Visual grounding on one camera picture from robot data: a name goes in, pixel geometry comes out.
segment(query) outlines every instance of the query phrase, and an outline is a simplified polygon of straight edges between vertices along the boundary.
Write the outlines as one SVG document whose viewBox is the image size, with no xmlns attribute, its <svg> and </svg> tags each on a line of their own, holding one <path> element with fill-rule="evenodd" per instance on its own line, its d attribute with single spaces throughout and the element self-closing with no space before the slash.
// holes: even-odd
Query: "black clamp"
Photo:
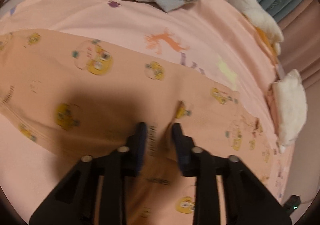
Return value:
<svg viewBox="0 0 320 225">
<path fill-rule="evenodd" d="M 50 192 L 29 225 L 92 225 L 99 176 L 104 176 L 99 224 L 126 224 L 124 177 L 142 168 L 147 126 L 140 123 L 125 146 L 99 158 L 83 156 Z"/>
<path fill-rule="evenodd" d="M 179 168 L 185 177 L 196 177 L 193 225 L 220 224 L 216 176 L 222 176 L 227 224 L 291 225 L 285 209 L 237 157 L 213 156 L 183 135 L 180 124 L 172 126 Z"/>
<path fill-rule="evenodd" d="M 99 225 L 126 225 L 124 177 L 139 174 L 146 137 L 146 124 L 140 123 L 125 146 L 96 159 L 83 156 L 33 213 L 29 225 L 92 225 L 97 206 Z M 227 225 L 292 224 L 285 209 L 237 156 L 212 156 L 183 135 L 179 123 L 172 126 L 172 139 L 182 175 L 196 177 L 193 225 L 220 225 L 217 175 L 223 181 Z M 99 203 L 100 176 L 104 180 Z"/>
</svg>

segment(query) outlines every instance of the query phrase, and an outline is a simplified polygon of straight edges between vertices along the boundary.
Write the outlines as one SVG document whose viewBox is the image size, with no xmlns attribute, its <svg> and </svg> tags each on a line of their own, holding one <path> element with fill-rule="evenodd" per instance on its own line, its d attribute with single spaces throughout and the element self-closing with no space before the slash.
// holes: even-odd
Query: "orange dinosaur print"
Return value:
<svg viewBox="0 0 320 225">
<path fill-rule="evenodd" d="M 186 51 L 190 48 L 188 46 L 185 48 L 181 47 L 180 46 L 181 40 L 179 38 L 177 38 L 178 40 L 176 42 L 175 40 L 172 39 L 174 36 L 175 36 L 174 34 L 169 34 L 167 28 L 165 28 L 164 33 L 161 33 L 161 34 L 151 34 L 149 36 L 145 35 L 145 40 L 148 44 L 147 49 L 153 50 L 153 49 L 157 48 L 156 54 L 161 54 L 162 47 L 161 47 L 160 40 L 165 41 L 176 52 Z"/>
</svg>

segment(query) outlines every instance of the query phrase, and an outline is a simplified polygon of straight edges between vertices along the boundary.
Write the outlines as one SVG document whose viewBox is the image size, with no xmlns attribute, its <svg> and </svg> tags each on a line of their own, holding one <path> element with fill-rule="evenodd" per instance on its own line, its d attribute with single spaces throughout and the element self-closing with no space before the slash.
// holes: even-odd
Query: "white pillow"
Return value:
<svg viewBox="0 0 320 225">
<path fill-rule="evenodd" d="M 289 72 L 283 80 L 272 84 L 278 112 L 280 152 L 292 145 L 307 120 L 307 99 L 297 70 Z"/>
</svg>

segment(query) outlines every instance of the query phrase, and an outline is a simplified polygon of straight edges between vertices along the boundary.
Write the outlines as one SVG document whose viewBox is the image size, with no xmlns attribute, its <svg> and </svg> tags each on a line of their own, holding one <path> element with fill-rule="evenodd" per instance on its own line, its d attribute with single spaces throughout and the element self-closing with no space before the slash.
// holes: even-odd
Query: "screw head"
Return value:
<svg viewBox="0 0 320 225">
<path fill-rule="evenodd" d="M 88 163 L 88 162 L 92 161 L 92 159 L 93 159 L 92 156 L 82 156 L 81 157 L 81 161 L 85 162 L 85 163 Z"/>
<path fill-rule="evenodd" d="M 202 153 L 202 151 L 203 151 L 202 148 L 200 148 L 200 147 L 194 147 L 191 150 L 196 154 Z"/>
<path fill-rule="evenodd" d="M 236 163 L 236 162 L 239 162 L 239 158 L 238 156 L 232 155 L 232 156 L 229 156 L 229 161 Z"/>
<path fill-rule="evenodd" d="M 120 152 L 120 153 L 126 153 L 126 152 L 128 152 L 130 149 L 129 149 L 129 147 L 123 146 L 123 147 L 119 147 L 117 150 L 118 150 L 118 152 Z"/>
</svg>

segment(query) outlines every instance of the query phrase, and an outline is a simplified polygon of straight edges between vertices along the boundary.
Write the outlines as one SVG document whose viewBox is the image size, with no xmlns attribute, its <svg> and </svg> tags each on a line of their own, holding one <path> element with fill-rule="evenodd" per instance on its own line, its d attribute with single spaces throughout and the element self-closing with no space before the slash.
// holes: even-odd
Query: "pink curtain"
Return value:
<svg viewBox="0 0 320 225">
<path fill-rule="evenodd" d="M 320 80 L 320 4 L 303 0 L 279 23 L 284 33 L 279 59 L 285 72 L 300 71 L 308 88 Z"/>
</svg>

